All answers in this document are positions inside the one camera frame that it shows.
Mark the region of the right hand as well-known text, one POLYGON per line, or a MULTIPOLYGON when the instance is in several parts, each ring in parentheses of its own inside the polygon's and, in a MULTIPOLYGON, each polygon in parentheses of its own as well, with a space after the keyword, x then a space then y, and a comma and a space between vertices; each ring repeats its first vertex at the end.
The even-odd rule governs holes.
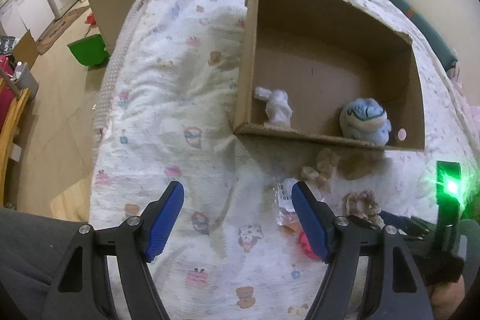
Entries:
POLYGON ((436 320, 449 319, 465 298, 465 282, 463 277, 455 283, 439 283, 428 286, 427 292, 436 320))

